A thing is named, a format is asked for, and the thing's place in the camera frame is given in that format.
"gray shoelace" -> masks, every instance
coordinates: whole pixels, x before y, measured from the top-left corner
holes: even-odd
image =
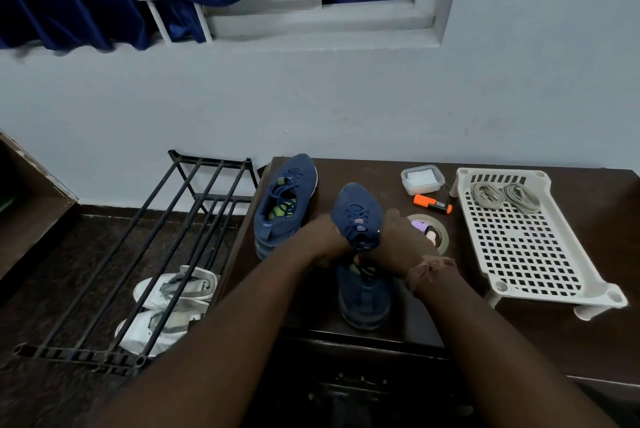
[[[502,193],[523,214],[535,214],[540,211],[540,199],[524,185],[507,184],[502,188]]]
[[[504,195],[496,186],[489,182],[476,182],[471,186],[471,196],[487,209],[500,209],[504,202]]]

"window frame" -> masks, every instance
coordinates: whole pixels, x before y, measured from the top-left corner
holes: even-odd
[[[173,44],[157,11],[158,0],[145,2],[167,45]],[[260,0],[253,0],[260,6]],[[438,47],[453,0],[389,0],[322,5],[313,0],[288,3],[278,11],[251,12],[251,5],[194,8],[206,42],[250,50]]]

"dark tiled floor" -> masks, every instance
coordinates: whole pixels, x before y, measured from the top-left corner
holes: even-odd
[[[46,254],[4,303],[0,311],[0,426],[83,426],[92,413],[124,385],[125,380],[118,376],[96,374],[82,366],[16,359],[11,352],[18,343],[39,343],[44,339],[128,223],[128,219],[80,216],[59,244]],[[154,225],[154,221],[140,220],[110,262],[107,271],[100,275],[96,286],[69,318],[54,345],[73,345]],[[160,230],[89,337],[88,347],[107,348],[118,323],[126,318],[134,305],[133,287],[151,276],[164,260],[180,227],[181,223],[171,222]],[[177,271],[178,266],[188,261],[198,228],[199,225],[190,227],[173,255],[167,272]],[[235,237],[236,230],[227,232],[213,271],[220,272]]]

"black metal shoe rack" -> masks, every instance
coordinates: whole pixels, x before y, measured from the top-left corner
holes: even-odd
[[[194,268],[196,268],[196,266],[200,263],[201,260],[205,261],[204,260],[205,251],[207,250],[207,245],[209,245],[209,242],[211,241],[211,238],[214,232],[218,230],[217,238],[214,242],[214,245],[209,249],[209,255],[208,255],[208,258],[206,258],[206,262],[203,263],[205,265],[204,268],[207,270],[211,270],[214,264],[214,261],[218,255],[218,250],[220,248],[220,245],[222,244],[224,235],[229,228],[230,220],[232,218],[232,214],[236,205],[240,203],[250,203],[252,200],[252,197],[250,196],[234,195],[236,186],[238,185],[238,182],[240,182],[240,179],[242,178],[244,172],[248,171],[251,175],[251,179],[253,181],[254,186],[256,186],[256,188],[258,186],[258,182],[256,180],[255,173],[253,172],[253,165],[250,158],[247,158],[244,161],[240,162],[240,161],[233,161],[233,160],[219,160],[217,158],[189,157],[186,155],[179,154],[178,152],[176,152],[176,150],[169,150],[168,153],[173,161],[171,167],[169,167],[169,170],[164,175],[162,180],[158,183],[158,185],[156,186],[154,191],[151,193],[151,195],[148,197],[144,205],[135,214],[135,216],[129,223],[128,227],[126,228],[125,232],[122,234],[122,236],[112,246],[111,250],[102,259],[100,264],[96,266],[95,270],[91,275],[91,278],[86,282],[84,287],[82,287],[80,292],[76,295],[76,297],[73,299],[71,304],[68,306],[67,310],[56,321],[54,327],[46,336],[43,343],[41,345],[21,343],[20,345],[16,346],[14,350],[14,353],[16,355],[28,357],[28,358],[40,358],[40,359],[47,359],[51,361],[84,364],[84,365],[93,367],[98,372],[118,374],[121,376],[126,376],[126,375],[135,376],[135,374],[139,372],[141,368],[149,364],[149,362],[151,361],[151,358],[148,357],[148,354],[151,351],[151,348],[153,347],[153,345],[156,343],[156,339],[158,338],[158,335],[160,335],[160,332],[164,327],[164,324],[169,318],[169,315],[171,314],[176,302],[178,301],[178,298],[180,297],[182,291],[184,290],[184,287],[186,286],[188,278],[191,275],[192,271],[194,270]],[[187,171],[185,170],[184,165],[191,165],[191,170],[188,171],[189,172],[188,174],[187,174]],[[201,170],[203,167],[215,167],[215,172],[213,173],[204,191],[201,193],[197,193],[194,190],[192,185],[193,178],[194,176],[196,176],[198,171]],[[140,247],[140,250],[132,258],[131,262],[128,264],[127,268],[124,270],[119,280],[117,280],[115,286],[111,289],[108,296],[103,300],[102,304],[100,305],[100,308],[98,309],[98,311],[95,312],[95,315],[93,316],[92,321],[89,323],[88,327],[84,330],[80,339],[76,341],[73,347],[53,346],[52,344],[54,343],[54,340],[56,339],[56,336],[59,334],[64,323],[68,321],[68,318],[71,315],[71,313],[74,311],[74,309],[76,309],[78,303],[80,303],[81,300],[85,297],[85,295],[92,289],[92,286],[95,286],[96,278],[100,275],[100,273],[103,270],[105,270],[108,267],[109,262],[111,261],[113,256],[116,254],[118,248],[127,239],[127,237],[129,236],[131,231],[134,229],[134,227],[136,226],[140,218],[143,216],[145,211],[147,211],[147,208],[149,207],[151,202],[154,200],[156,195],[158,195],[160,190],[164,187],[164,184],[167,182],[169,177],[171,177],[171,175],[175,172],[176,169],[178,170],[178,172],[180,173],[183,179],[182,186],[180,187],[180,189],[178,190],[178,193],[176,193],[175,197],[171,201],[171,204],[169,204],[169,207],[167,207],[166,211],[164,211],[160,219],[157,220],[155,226],[149,233],[148,238],[144,241],[143,245]],[[236,169],[237,174],[236,174],[235,181],[229,188],[226,195],[210,194],[209,192],[211,191],[213,184],[215,183],[216,179],[218,179],[220,172],[222,172],[223,169]],[[140,298],[140,300],[138,300],[138,302],[135,304],[135,306],[131,310],[123,327],[118,332],[118,335],[113,339],[113,341],[105,351],[84,349],[85,343],[89,335],[91,335],[96,325],[98,325],[98,323],[100,322],[100,319],[108,310],[109,306],[113,303],[120,289],[125,284],[127,278],[130,277],[133,270],[140,263],[140,259],[142,259],[149,245],[151,245],[152,241],[158,234],[158,231],[163,227],[167,218],[169,217],[169,214],[173,211],[173,208],[175,207],[176,203],[178,202],[178,200],[180,199],[184,191],[187,189],[193,197],[193,205],[191,207],[191,210],[187,214],[187,218],[183,222],[182,227],[180,228],[178,234],[176,235],[171,245],[171,248],[169,249],[168,254],[164,257],[164,260],[162,261],[160,266],[157,268],[155,275],[153,275],[152,280],[151,282],[149,282],[149,285],[145,290],[145,292],[143,293],[142,297]],[[206,201],[212,202],[211,206],[208,209],[204,205],[204,202]],[[213,211],[217,204],[220,204],[220,209],[218,213],[214,215]],[[226,219],[224,219],[223,221],[223,218],[224,218],[223,214],[227,210],[227,207],[229,206],[229,204],[230,204],[230,208],[227,212]],[[122,337],[127,332],[128,328],[131,326],[135,316],[142,309],[142,305],[147,299],[152,286],[156,284],[156,280],[160,277],[160,275],[162,275],[162,273],[164,273],[164,270],[166,269],[167,265],[171,261],[172,256],[178,249],[178,246],[180,246],[180,243],[185,237],[185,234],[187,233],[189,227],[192,224],[194,224],[194,219],[196,219],[196,214],[200,210],[203,211],[205,216],[204,216],[202,225],[198,230],[193,246],[191,248],[189,261],[185,263],[189,265],[189,269],[186,271],[185,277],[180,282],[180,285],[178,286],[176,293],[174,294],[171,302],[169,303],[169,307],[167,307],[167,309],[164,311],[164,314],[160,319],[160,322],[158,323],[157,327],[155,328],[153,335],[151,336],[151,339],[149,339],[147,345],[145,346],[144,350],[142,351],[142,353],[140,353],[139,356],[136,356],[134,354],[124,351],[118,346],[120,344],[120,341],[122,340]]]

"orange highlighter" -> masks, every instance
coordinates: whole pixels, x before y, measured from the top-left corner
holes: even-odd
[[[413,203],[422,207],[437,209],[442,212],[446,212],[447,214],[451,214],[453,210],[453,206],[451,204],[444,204],[444,202],[437,201],[436,199],[432,199],[427,196],[421,196],[420,194],[416,194],[413,198]]]

